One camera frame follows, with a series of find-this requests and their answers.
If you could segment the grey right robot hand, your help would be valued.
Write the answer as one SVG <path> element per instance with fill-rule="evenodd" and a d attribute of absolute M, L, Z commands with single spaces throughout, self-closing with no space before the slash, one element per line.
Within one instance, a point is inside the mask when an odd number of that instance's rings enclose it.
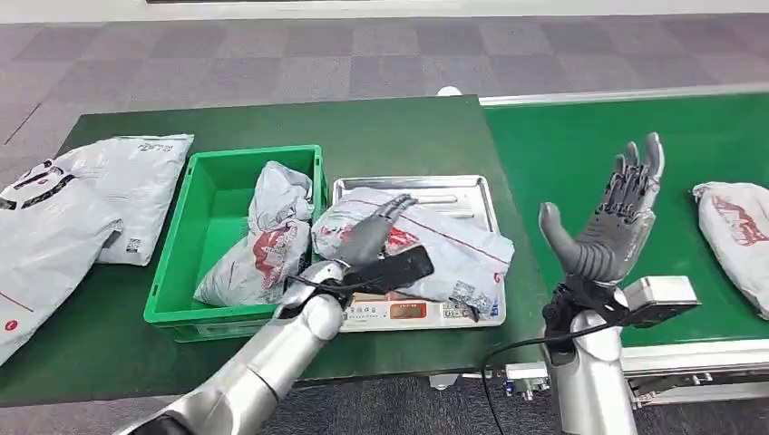
<path fill-rule="evenodd" d="M 561 224 L 556 204 L 540 205 L 540 232 L 566 275 L 615 285 L 629 274 L 656 220 L 653 207 L 665 165 L 656 132 L 645 137 L 643 154 L 629 142 L 615 157 L 599 203 L 576 236 Z"/>

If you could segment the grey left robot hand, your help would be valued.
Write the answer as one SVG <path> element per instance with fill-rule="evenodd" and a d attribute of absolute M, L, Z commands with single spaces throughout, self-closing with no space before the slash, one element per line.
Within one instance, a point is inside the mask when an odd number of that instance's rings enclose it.
<path fill-rule="evenodd" d="M 334 259 L 348 266 L 374 263 L 384 247 L 394 222 L 417 200 L 402 194 L 388 200 L 371 215 L 355 224 L 335 252 Z"/>

